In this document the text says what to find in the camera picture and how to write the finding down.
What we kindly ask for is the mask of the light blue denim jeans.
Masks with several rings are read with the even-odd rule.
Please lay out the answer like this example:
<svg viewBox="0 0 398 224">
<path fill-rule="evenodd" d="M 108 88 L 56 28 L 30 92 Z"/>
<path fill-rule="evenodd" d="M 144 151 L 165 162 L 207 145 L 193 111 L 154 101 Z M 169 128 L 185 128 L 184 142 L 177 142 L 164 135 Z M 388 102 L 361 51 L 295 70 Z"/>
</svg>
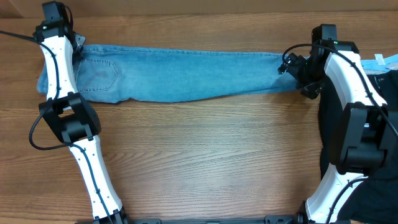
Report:
<svg viewBox="0 0 398 224">
<path fill-rule="evenodd" d="M 78 91 L 86 100 L 178 103 L 226 95 L 294 91 L 279 74 L 281 54 L 86 45 L 73 58 Z"/>
</svg>

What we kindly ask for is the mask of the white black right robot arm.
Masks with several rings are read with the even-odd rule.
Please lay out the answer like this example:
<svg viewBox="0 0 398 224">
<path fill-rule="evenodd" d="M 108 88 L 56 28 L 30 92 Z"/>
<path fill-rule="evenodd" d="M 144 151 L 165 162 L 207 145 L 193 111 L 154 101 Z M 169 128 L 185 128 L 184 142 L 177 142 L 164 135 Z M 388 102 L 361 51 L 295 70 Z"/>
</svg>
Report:
<svg viewBox="0 0 398 224">
<path fill-rule="evenodd" d="M 321 98 L 326 172 L 295 222 L 350 223 L 341 211 L 361 187 L 394 181 L 375 175 L 397 151 L 397 108 L 374 88 L 353 42 L 318 40 L 309 47 L 309 58 L 288 48 L 278 69 L 298 81 L 302 95 Z"/>
</svg>

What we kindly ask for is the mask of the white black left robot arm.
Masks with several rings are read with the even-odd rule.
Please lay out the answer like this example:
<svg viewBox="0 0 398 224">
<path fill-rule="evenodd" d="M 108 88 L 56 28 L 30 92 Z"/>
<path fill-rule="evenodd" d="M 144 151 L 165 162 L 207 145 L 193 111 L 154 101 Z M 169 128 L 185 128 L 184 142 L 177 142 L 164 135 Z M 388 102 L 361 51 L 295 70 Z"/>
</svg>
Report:
<svg viewBox="0 0 398 224">
<path fill-rule="evenodd" d="M 40 117 L 74 156 L 90 196 L 93 223 L 129 223 L 109 178 L 101 153 L 101 125 L 93 107 L 78 92 L 72 65 L 73 33 L 40 25 L 34 38 L 45 57 L 47 101 Z"/>
</svg>

